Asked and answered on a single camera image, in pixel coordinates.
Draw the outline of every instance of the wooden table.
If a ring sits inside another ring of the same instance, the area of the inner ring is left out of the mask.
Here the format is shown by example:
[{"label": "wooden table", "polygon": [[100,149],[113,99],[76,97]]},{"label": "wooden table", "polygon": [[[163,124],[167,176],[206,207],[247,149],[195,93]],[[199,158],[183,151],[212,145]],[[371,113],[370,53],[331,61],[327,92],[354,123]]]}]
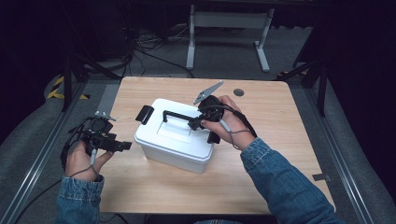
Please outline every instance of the wooden table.
[{"label": "wooden table", "polygon": [[[198,93],[219,81],[167,77],[125,77],[111,116],[112,133],[131,141],[131,150],[116,153],[103,167],[106,183],[101,211],[144,214],[270,214],[266,201],[246,173],[240,152],[221,141],[203,174],[196,174],[147,159],[135,140],[135,121],[143,105],[164,98],[192,105]],[[245,95],[233,95],[242,89]],[[224,80],[215,96],[230,95],[258,136],[283,154],[326,195],[332,196],[321,174],[288,85],[284,82]]]}]

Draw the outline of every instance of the black curtain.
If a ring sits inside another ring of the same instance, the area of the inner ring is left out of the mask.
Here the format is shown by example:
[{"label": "black curtain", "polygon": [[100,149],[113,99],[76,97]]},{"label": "black curtain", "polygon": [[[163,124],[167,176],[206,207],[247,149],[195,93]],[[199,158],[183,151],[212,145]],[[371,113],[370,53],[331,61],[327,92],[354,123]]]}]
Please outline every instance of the black curtain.
[{"label": "black curtain", "polygon": [[55,25],[40,1],[0,6],[0,144],[45,103],[44,89],[62,64]]},{"label": "black curtain", "polygon": [[396,16],[392,1],[334,1],[299,62],[325,60],[364,154],[396,202]]}]

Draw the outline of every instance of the black circle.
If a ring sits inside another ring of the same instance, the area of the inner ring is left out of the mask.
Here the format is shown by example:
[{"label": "black circle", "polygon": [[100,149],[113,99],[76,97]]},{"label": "black circle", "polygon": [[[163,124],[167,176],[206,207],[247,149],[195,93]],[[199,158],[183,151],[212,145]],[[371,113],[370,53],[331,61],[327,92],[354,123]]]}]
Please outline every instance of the black circle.
[{"label": "black circle", "polygon": [[235,89],[233,90],[233,94],[235,94],[236,96],[243,96],[245,92],[241,89]]}]

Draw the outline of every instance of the white box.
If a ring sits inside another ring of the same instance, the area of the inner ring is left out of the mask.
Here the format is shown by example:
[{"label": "white box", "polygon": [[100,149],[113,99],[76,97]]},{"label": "white box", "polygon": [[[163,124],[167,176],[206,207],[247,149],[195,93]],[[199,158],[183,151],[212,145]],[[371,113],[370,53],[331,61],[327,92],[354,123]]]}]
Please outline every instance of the white box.
[{"label": "white box", "polygon": [[210,131],[200,128],[193,131],[187,120],[172,116],[167,116],[167,122],[163,122],[164,110],[195,118],[201,114],[198,108],[165,99],[155,100],[152,107],[154,112],[148,123],[140,124],[134,135],[146,157],[203,173],[212,156],[213,144],[207,143]]}]

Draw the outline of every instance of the denim sleeve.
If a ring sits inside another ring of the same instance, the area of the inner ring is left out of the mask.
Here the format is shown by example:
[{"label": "denim sleeve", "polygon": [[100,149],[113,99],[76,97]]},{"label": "denim sleeve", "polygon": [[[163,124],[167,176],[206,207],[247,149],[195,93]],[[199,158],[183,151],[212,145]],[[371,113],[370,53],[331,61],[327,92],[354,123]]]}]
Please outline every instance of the denim sleeve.
[{"label": "denim sleeve", "polygon": [[64,176],[57,199],[55,223],[99,223],[99,203],[105,179],[89,182]]},{"label": "denim sleeve", "polygon": [[320,189],[260,138],[245,148],[241,159],[280,223],[344,223]]}]

